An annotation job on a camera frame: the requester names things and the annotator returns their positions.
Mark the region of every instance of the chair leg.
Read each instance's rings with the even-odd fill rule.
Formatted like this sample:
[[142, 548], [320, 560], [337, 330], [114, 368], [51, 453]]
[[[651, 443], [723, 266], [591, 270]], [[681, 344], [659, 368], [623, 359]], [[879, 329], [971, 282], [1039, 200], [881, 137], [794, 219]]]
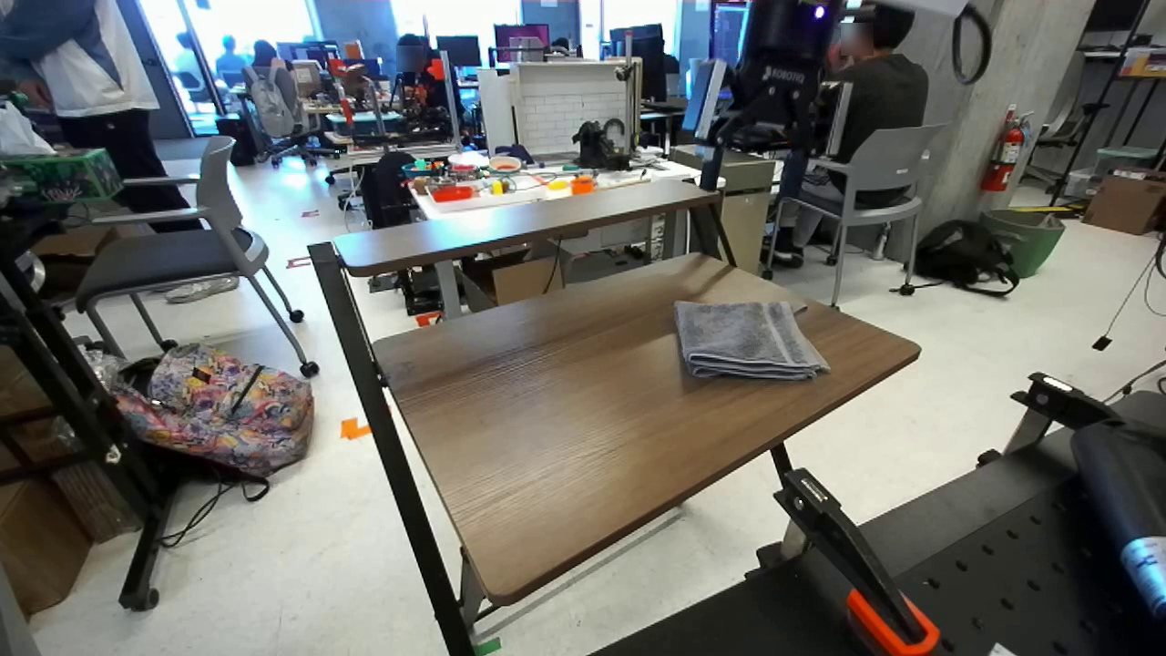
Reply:
[[251, 273], [246, 273], [246, 285], [253, 289], [258, 302], [266, 307], [266, 314], [279, 323], [285, 338], [292, 344], [303, 379], [312, 379], [320, 373], [320, 364], [306, 359], [292, 323], [279, 317], [275, 302], [262, 293], [262, 285]]
[[142, 302], [138, 296], [132, 296], [132, 302], [138, 307], [138, 317], [146, 319], [151, 344], [156, 344], [161, 350], [172, 350], [173, 344], [156, 330], [151, 317], [146, 314], [146, 302]]
[[102, 319], [97, 307], [86, 307], [85, 314], [86, 314], [86, 319], [97, 329], [102, 350], [114, 353], [114, 356], [122, 356], [122, 353], [119, 353], [119, 344], [114, 338], [110, 323]]
[[841, 296], [841, 270], [844, 270], [844, 219], [836, 221], [836, 232], [833, 232], [833, 293], [832, 293], [832, 307], [836, 307], [836, 296]]
[[915, 296], [915, 245], [919, 242], [919, 215], [906, 219], [906, 262], [904, 262], [904, 285], [900, 296]]
[[285, 285], [262, 266], [262, 277], [269, 282], [269, 289], [279, 296], [285, 308], [286, 308], [286, 319], [297, 323], [303, 319], [303, 308], [292, 307]]

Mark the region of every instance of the office chair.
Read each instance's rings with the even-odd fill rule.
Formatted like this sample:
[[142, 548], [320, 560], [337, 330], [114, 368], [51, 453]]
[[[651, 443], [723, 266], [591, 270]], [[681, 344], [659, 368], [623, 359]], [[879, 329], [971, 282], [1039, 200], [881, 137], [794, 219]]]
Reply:
[[[146, 236], [119, 236], [97, 251], [97, 260], [86, 266], [78, 289], [76, 289], [76, 308], [89, 317], [89, 323], [102, 335], [102, 347], [110, 353], [119, 353], [114, 330], [105, 329], [97, 302], [114, 296], [132, 296], [133, 308], [142, 314], [151, 344], [161, 350], [173, 347], [167, 344], [151, 317], [146, 314], [138, 293], [151, 289], [173, 289], [199, 277], [244, 277], [285, 338], [292, 344], [297, 356], [297, 373], [309, 379], [320, 368], [306, 359], [292, 323], [303, 319], [303, 308], [292, 308], [285, 289], [266, 266], [269, 248], [258, 232], [244, 229], [244, 215], [229, 192], [225, 160], [229, 160], [232, 137], [217, 136], [208, 142], [199, 157], [199, 177], [128, 177], [122, 187], [197, 187], [197, 208], [178, 211], [133, 211], [133, 215], [97, 215], [94, 221], [117, 227], [117, 221], [173, 221], [173, 219], [204, 219], [208, 229], [183, 229], [183, 232], [146, 232]], [[279, 296], [285, 314], [274, 307], [274, 297], [262, 293], [258, 277], [269, 282], [269, 289]]]
[[[821, 219], [836, 221], [833, 254], [832, 254], [833, 260], [832, 307], [836, 307], [836, 296], [841, 296], [844, 232], [857, 227], [906, 221], [909, 232], [906, 232], [900, 296], [915, 293], [909, 282], [915, 282], [915, 242], [919, 242], [919, 211], [920, 211], [915, 187], [919, 187], [920, 163], [930, 160], [930, 142], [935, 137], [935, 131], [938, 127], [881, 127], [853, 152], [847, 163], [832, 157], [811, 163], [832, 175], [844, 175], [844, 192], [833, 192], [824, 187], [802, 187], [799, 198], [783, 200], [780, 215], [790, 208], [807, 211], [806, 219], [799, 219], [799, 236], [794, 236], [799, 248], [806, 248]], [[904, 191], [904, 198], [881, 208], [858, 203], [858, 192], [889, 192], [889, 191]]]

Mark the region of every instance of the colorful backpack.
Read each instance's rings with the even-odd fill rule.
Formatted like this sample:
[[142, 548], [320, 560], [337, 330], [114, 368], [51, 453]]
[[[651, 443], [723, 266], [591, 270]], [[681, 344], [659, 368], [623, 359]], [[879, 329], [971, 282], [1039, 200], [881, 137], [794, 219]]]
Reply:
[[306, 457], [312, 389], [225, 350], [173, 347], [110, 384], [132, 434], [151, 447], [266, 476]]

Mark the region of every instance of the box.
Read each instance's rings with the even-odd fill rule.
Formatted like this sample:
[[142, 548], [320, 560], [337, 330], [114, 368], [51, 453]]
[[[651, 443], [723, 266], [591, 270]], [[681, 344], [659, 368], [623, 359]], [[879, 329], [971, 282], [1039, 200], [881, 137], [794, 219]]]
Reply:
[[44, 262], [44, 297], [74, 297], [86, 266], [97, 260], [97, 251], [117, 236], [114, 227], [78, 227], [68, 232], [51, 232], [41, 245], [34, 245], [36, 260]]
[[24, 615], [68, 599], [86, 536], [44, 482], [0, 483], [0, 566]]
[[559, 289], [563, 277], [559, 254], [532, 254], [532, 251], [494, 251], [477, 262], [462, 262], [462, 289], [470, 308], [489, 308], [500, 302], [535, 297]]
[[119, 192], [119, 175], [105, 150], [61, 150], [44, 157], [0, 157], [12, 175], [34, 177], [51, 200], [110, 200]]
[[1088, 200], [1084, 221], [1123, 232], [1149, 232], [1166, 221], [1166, 177], [1107, 175]]

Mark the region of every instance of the black equipment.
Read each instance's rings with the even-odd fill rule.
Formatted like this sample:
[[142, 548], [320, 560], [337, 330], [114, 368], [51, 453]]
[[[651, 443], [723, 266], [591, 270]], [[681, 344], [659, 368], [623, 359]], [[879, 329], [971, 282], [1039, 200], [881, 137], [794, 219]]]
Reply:
[[570, 142], [580, 142], [580, 157], [574, 157], [580, 168], [600, 168], [600, 170], [626, 168], [626, 152], [614, 150], [610, 127], [626, 136], [626, 125], [614, 115], [607, 125], [596, 125], [596, 121], [580, 125], [580, 131], [570, 136]]
[[1094, 424], [1070, 438], [1094, 509], [1150, 615], [1166, 618], [1166, 441]]

